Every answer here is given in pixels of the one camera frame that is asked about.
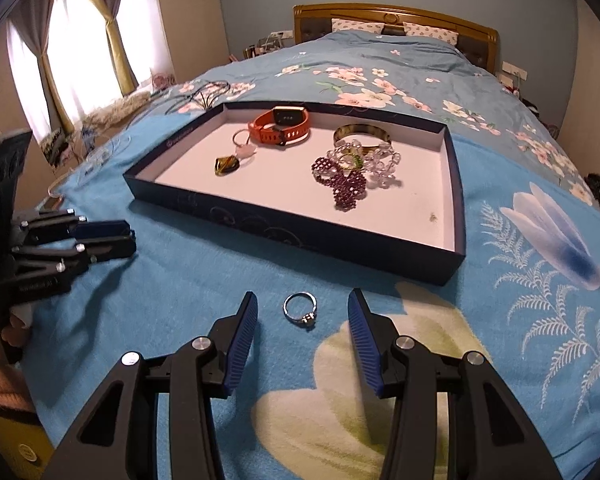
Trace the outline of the orange smartwatch band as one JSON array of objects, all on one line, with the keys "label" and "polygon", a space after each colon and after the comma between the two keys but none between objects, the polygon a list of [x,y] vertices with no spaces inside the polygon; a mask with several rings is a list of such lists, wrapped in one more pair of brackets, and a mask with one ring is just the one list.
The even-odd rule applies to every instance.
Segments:
[{"label": "orange smartwatch band", "polygon": [[250,139],[259,144],[286,146],[310,133],[309,112],[301,106],[276,106],[248,125]]}]

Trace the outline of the fluffy window seat cushion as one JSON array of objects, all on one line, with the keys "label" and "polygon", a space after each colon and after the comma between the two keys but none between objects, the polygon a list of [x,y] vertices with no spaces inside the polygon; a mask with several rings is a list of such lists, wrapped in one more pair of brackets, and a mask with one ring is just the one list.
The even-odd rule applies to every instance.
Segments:
[{"label": "fluffy window seat cushion", "polygon": [[96,108],[82,119],[82,126],[95,130],[108,129],[134,115],[150,100],[149,91],[134,92],[105,107]]}]

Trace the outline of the tiger eye stone pendant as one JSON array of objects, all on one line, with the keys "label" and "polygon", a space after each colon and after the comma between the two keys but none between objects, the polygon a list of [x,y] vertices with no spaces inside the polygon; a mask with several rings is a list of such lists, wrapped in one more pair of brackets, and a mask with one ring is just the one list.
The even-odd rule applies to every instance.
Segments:
[{"label": "tiger eye stone pendant", "polygon": [[240,167],[240,160],[235,155],[222,156],[215,159],[214,173],[218,177],[226,176],[235,172]]}]

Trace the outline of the light blue floral blanket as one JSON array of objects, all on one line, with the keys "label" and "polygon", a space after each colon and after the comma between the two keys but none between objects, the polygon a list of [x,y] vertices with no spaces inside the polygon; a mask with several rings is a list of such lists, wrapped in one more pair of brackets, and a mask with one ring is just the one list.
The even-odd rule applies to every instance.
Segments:
[{"label": "light blue floral blanket", "polygon": [[124,352],[160,356],[235,312],[259,323],[236,392],[215,402],[231,479],[375,479],[393,404],[358,374],[347,298],[433,352],[483,352],[513,390],[567,479],[600,458],[600,213],[564,188],[456,136],[467,256],[442,287],[323,257],[134,200],[125,170],[181,125],[155,117],[67,198],[93,219],[125,218],[131,259],[78,278],[40,304],[22,369],[58,443]]}]

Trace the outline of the grey and olive curtains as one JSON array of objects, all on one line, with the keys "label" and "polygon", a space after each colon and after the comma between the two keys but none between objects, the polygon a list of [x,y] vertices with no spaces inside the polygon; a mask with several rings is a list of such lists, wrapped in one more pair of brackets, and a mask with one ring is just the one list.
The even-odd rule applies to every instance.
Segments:
[{"label": "grey and olive curtains", "polygon": [[9,65],[36,140],[135,92],[122,0],[19,0],[6,24]]}]

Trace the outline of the cluttered left nightstand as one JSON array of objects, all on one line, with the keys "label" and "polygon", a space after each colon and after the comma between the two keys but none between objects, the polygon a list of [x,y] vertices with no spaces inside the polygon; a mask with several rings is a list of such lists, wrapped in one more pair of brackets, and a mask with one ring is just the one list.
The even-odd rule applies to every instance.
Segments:
[{"label": "cluttered left nightstand", "polygon": [[294,43],[294,32],[290,29],[270,32],[268,36],[260,38],[255,44],[250,44],[242,51],[242,57],[256,58],[283,48],[289,47]]}]

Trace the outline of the dark blue shallow box tray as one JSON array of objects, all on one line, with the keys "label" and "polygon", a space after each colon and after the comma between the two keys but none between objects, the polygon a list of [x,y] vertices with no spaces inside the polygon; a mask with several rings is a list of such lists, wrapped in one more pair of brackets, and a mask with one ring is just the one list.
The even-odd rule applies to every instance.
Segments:
[{"label": "dark blue shallow box tray", "polygon": [[[176,130],[124,175],[135,198],[229,228],[404,278],[443,285],[466,257],[463,185],[449,129],[386,110],[308,103],[306,140],[260,146],[227,176],[215,159],[235,133],[272,108],[264,101],[213,107]],[[314,180],[311,165],[340,126],[380,127],[401,156],[388,188],[373,185],[350,211]]]}]

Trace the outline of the wooden bed headboard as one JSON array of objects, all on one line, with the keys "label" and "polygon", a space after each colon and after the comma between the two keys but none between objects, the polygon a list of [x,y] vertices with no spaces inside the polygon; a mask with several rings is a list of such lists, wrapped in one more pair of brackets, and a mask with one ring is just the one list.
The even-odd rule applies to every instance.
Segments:
[{"label": "wooden bed headboard", "polygon": [[403,24],[434,26],[458,33],[457,49],[475,66],[492,75],[498,64],[500,37],[490,27],[434,11],[376,3],[314,3],[294,6],[294,43],[321,38],[332,31],[332,19],[373,22],[384,25],[391,36],[404,34]]}]

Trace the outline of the blue floral duvet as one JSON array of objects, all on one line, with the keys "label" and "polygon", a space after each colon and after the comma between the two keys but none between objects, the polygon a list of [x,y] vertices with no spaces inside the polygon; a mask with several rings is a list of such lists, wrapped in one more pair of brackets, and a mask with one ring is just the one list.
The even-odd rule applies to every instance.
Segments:
[{"label": "blue floral duvet", "polygon": [[432,38],[331,32],[208,70],[166,92],[172,110],[208,103],[306,101],[386,110],[442,122],[594,205],[574,163],[539,118],[489,72]]}]

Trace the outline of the left floral pillow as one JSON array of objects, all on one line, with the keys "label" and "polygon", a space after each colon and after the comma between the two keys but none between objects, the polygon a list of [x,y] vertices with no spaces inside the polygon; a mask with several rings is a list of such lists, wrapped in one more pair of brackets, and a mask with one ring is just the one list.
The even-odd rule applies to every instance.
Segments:
[{"label": "left floral pillow", "polygon": [[384,30],[384,27],[384,23],[378,22],[345,20],[344,18],[332,19],[333,32],[345,32],[346,30],[355,30],[356,32],[369,32],[370,34],[380,35]]}]

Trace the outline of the floral pillow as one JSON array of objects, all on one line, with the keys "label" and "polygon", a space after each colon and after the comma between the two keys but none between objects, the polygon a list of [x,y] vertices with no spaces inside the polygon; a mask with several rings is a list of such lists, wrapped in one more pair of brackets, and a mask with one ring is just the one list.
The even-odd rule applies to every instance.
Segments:
[{"label": "floral pillow", "polygon": [[410,22],[404,22],[403,29],[406,36],[437,39],[453,47],[457,45],[458,33],[451,29]]},{"label": "floral pillow", "polygon": [[384,30],[384,27],[384,23],[378,22],[345,20],[344,18],[332,19],[333,32],[345,32],[346,30],[355,30],[356,32],[369,32],[370,34],[380,35]]}]

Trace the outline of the right floral pillow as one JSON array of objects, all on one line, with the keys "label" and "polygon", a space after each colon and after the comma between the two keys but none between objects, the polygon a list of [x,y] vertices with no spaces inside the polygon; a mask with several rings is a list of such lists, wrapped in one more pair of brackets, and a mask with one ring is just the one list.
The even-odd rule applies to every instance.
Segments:
[{"label": "right floral pillow", "polygon": [[410,22],[404,22],[403,29],[406,36],[437,39],[453,47],[457,45],[458,33],[451,29]]}]

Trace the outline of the white wall socket panel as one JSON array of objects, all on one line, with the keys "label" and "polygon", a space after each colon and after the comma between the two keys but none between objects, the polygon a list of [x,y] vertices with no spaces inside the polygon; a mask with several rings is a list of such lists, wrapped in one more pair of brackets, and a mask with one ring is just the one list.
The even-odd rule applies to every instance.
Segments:
[{"label": "white wall socket panel", "polygon": [[502,62],[502,73],[513,78],[513,80],[526,81],[528,78],[528,73],[525,70],[506,61]]}]

